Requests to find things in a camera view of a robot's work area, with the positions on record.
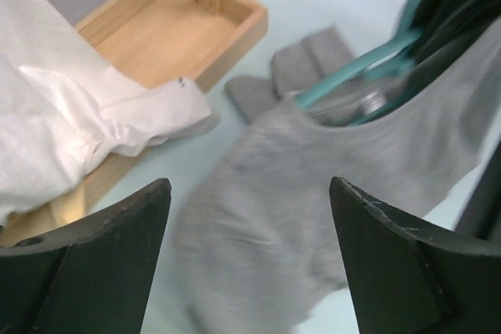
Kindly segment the teal hanger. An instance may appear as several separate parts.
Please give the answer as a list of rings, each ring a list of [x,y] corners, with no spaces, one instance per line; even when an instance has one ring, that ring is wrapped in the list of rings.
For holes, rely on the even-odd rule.
[[[413,55],[431,39],[441,0],[407,0],[391,39],[353,59],[338,71],[295,96],[298,108],[306,110],[334,89],[353,78],[376,80],[407,74],[416,65]]]

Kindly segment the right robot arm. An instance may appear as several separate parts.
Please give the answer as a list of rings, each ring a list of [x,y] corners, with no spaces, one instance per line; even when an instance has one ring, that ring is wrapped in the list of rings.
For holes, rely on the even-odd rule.
[[[500,0],[423,0],[412,25],[423,34],[410,50],[418,63],[461,35],[473,36],[500,20]],[[500,242],[500,146],[488,162],[455,231]]]

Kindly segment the grey t-shirt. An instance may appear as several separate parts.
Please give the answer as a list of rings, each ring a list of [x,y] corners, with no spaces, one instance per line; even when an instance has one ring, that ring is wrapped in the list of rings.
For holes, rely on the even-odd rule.
[[[499,107],[499,22],[411,74],[356,78],[309,110],[287,95],[178,215],[173,243],[195,331],[292,332],[347,284],[330,180],[423,217],[478,165]]]

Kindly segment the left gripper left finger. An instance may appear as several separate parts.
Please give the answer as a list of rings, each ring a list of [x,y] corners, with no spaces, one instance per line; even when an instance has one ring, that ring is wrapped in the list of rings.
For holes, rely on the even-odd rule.
[[[171,205],[160,178],[92,215],[1,248],[3,333],[138,333]]]

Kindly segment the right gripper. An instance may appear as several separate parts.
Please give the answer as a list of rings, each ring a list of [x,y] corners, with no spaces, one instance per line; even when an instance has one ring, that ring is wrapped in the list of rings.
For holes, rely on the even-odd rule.
[[[500,16],[500,0],[421,0],[411,27],[421,36],[406,53],[417,65],[463,32],[483,31]]]

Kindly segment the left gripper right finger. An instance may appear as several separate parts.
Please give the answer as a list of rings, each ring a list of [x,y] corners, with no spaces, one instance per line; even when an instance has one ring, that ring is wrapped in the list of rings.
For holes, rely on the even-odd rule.
[[[500,332],[500,246],[408,214],[343,178],[333,221],[361,333]]]

